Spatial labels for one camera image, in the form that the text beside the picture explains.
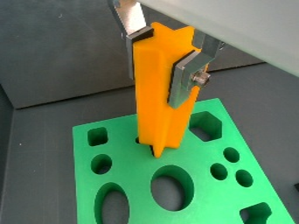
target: green board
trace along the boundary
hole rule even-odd
[[[136,137],[136,115],[73,127],[78,224],[101,223],[101,202],[113,190],[126,197],[131,224],[293,223],[220,100],[196,102],[181,146],[160,158]],[[160,176],[181,183],[180,211],[155,201],[151,183]]]

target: orange block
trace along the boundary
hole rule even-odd
[[[153,146],[159,158],[164,148],[177,148],[183,140],[193,103],[200,89],[193,87],[189,99],[173,109],[167,103],[173,63],[192,50],[193,28],[176,31],[153,23],[153,36],[135,42],[135,98],[140,144]]]

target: table surface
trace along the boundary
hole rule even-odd
[[[211,75],[199,100],[220,98],[299,222],[299,79],[268,64]],[[13,112],[1,224],[76,223],[70,129],[135,112],[132,87]]]

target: screw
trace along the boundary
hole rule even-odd
[[[219,49],[223,50],[224,46],[225,46],[225,43],[223,41],[220,41]]]
[[[192,75],[191,80],[195,86],[204,88],[209,82],[211,75],[204,72],[197,72]]]

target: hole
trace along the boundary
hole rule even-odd
[[[180,182],[171,177],[156,178],[151,185],[152,195],[156,203],[168,211],[183,209],[184,193]]]
[[[245,224],[267,224],[267,218],[271,213],[268,204],[263,202],[243,208],[239,211],[239,216]]]
[[[88,131],[88,145],[96,146],[108,142],[108,131],[105,128],[90,129]]]
[[[223,151],[224,158],[231,162],[236,163],[239,161],[239,152],[233,148],[227,148]]]
[[[153,200],[161,208],[180,211],[192,202],[192,178],[183,168],[167,165],[153,174],[151,191]]]
[[[193,114],[189,131],[203,142],[216,140],[221,137],[221,121],[209,112]]]
[[[109,171],[112,166],[112,160],[108,155],[97,155],[90,161],[90,170],[96,174],[104,174]]]
[[[213,164],[209,168],[209,173],[217,180],[223,180],[228,176],[228,170],[223,164]]]
[[[139,137],[135,139],[135,142],[136,142],[137,144],[140,144],[140,142],[139,142]],[[153,149],[153,146],[152,146],[152,145],[148,145],[148,146],[149,146],[149,150],[151,150],[152,156],[155,156],[155,149]]]
[[[237,183],[244,187],[249,187],[253,184],[252,176],[248,173],[248,171],[244,171],[244,170],[239,170],[236,172],[236,180],[237,180]]]
[[[126,224],[129,205],[122,188],[108,183],[97,191],[94,200],[94,217],[97,224]]]

